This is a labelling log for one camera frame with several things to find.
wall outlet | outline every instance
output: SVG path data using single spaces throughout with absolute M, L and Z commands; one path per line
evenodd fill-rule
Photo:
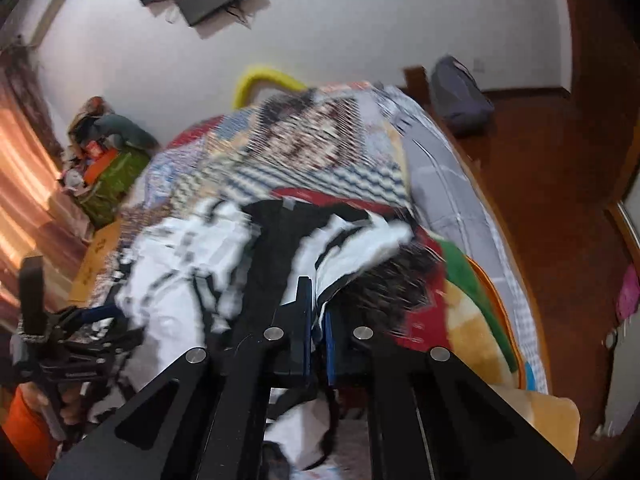
M 482 59 L 480 59 L 479 57 L 474 58 L 473 72 L 476 72 L 479 74 L 484 73 L 484 61 L 482 61 Z

person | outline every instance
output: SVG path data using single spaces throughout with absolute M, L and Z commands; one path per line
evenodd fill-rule
M 81 421 L 82 384 L 73 384 L 62 394 L 65 406 L 60 411 L 65 424 L 73 425 Z M 8 416 L 2 430 L 9 442 L 38 478 L 47 477 L 56 458 L 58 442 L 49 433 L 42 410 L 49 405 L 49 399 L 34 383 L 20 384 L 9 407 Z

curtain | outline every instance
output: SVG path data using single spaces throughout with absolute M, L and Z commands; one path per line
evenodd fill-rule
M 30 69 L 19 57 L 22 51 L 18 57 L 15 52 L 0 54 L 0 323 L 10 330 L 17 325 L 22 259 L 42 254 L 45 304 L 60 310 L 86 251 L 82 238 L 88 229 L 86 216 L 56 181 L 60 172 L 44 145 L 52 131 L 35 131 L 49 115 L 30 91 L 37 88 L 33 73 L 25 72 Z M 47 145 L 53 152 L 60 146 Z

gray bed sheet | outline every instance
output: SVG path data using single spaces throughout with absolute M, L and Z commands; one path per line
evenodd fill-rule
M 513 272 L 495 219 L 476 194 L 445 134 L 398 88 L 380 92 L 388 119 L 402 135 L 411 193 L 426 227 L 452 240 L 494 283 L 514 336 L 535 379 L 548 393 L 536 324 L 523 287 Z

yellow curved tube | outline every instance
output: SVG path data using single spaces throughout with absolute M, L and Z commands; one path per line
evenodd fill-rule
M 234 94 L 234 110 L 243 108 L 251 104 L 249 99 L 251 98 L 251 90 L 254 85 L 261 81 L 267 81 L 274 83 L 292 92 L 300 92 L 307 88 L 305 84 L 302 84 L 297 79 L 293 79 L 290 75 L 287 75 L 274 68 L 268 66 L 250 66 L 240 76 L 238 84 L 236 85 L 236 92 Z

